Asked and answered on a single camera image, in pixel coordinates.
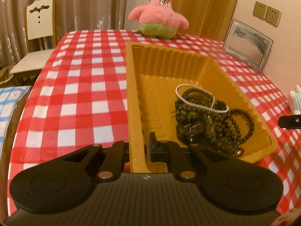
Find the person's right hand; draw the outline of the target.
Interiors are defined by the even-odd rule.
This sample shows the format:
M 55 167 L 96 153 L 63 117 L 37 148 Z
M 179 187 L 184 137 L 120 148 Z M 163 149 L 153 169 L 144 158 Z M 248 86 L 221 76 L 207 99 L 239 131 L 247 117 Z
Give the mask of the person's right hand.
M 279 216 L 270 226 L 301 226 L 301 208 L 294 208 Z

